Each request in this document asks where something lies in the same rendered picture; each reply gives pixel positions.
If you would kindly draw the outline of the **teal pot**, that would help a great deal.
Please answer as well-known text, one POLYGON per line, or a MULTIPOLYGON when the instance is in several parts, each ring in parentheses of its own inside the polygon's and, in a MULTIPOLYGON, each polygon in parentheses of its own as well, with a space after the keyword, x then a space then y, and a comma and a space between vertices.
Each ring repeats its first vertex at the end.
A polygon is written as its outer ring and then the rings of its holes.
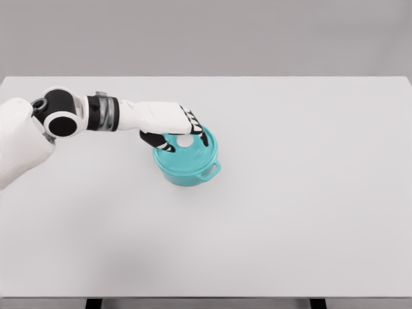
POLYGON ((190 186, 199 185, 201 183, 208 182, 209 180, 211 180, 214 176, 216 176, 221 171, 221 165, 218 162, 218 158, 217 158, 217 160, 213 164, 211 164, 210 167, 203 168, 197 173, 181 174, 181 173, 172 173, 171 171, 163 170, 161 168, 160 170, 163 173, 165 179, 168 180, 169 182, 175 185, 183 186, 183 187, 190 187, 190 186))

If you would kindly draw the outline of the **teal pot lid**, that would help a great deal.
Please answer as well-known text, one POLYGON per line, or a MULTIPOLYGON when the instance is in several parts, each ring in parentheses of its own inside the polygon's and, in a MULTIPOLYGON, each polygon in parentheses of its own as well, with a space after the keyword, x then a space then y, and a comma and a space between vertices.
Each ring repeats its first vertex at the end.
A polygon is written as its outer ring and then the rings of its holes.
POLYGON ((177 142, 178 135, 165 134, 164 137, 174 148, 175 152, 153 150, 153 157, 158 166, 172 173, 197 173, 203 168, 210 167, 218 157, 217 141, 210 130, 203 126, 208 146, 205 146, 199 135, 191 135, 192 144, 180 147, 177 142))

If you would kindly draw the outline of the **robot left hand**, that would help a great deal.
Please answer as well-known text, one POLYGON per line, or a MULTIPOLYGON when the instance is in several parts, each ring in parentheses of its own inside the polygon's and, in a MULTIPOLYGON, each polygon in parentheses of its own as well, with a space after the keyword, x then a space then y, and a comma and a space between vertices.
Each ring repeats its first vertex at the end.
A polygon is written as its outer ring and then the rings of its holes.
POLYGON ((140 138, 161 151, 175 153, 176 149, 164 135, 198 135, 205 147, 209 140, 194 113, 176 102, 145 102, 145 114, 139 127, 140 138))

